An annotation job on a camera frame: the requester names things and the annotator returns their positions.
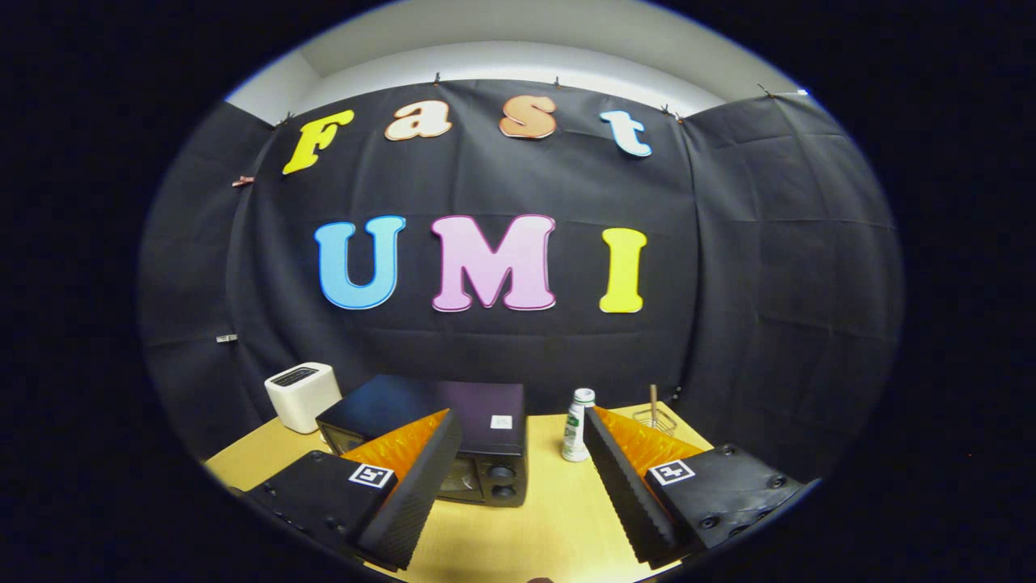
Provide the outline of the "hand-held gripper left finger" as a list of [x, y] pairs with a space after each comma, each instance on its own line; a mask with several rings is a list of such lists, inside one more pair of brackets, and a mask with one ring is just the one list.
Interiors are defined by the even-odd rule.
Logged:
[[231, 493], [274, 527], [338, 560], [405, 571], [461, 437], [455, 412], [444, 409], [342, 455], [306, 453]]

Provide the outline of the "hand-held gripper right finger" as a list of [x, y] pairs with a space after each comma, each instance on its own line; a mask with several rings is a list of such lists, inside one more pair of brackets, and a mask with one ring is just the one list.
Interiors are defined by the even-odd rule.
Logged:
[[709, 450], [589, 407], [584, 443], [639, 562], [662, 569], [731, 547], [814, 490], [732, 444]]

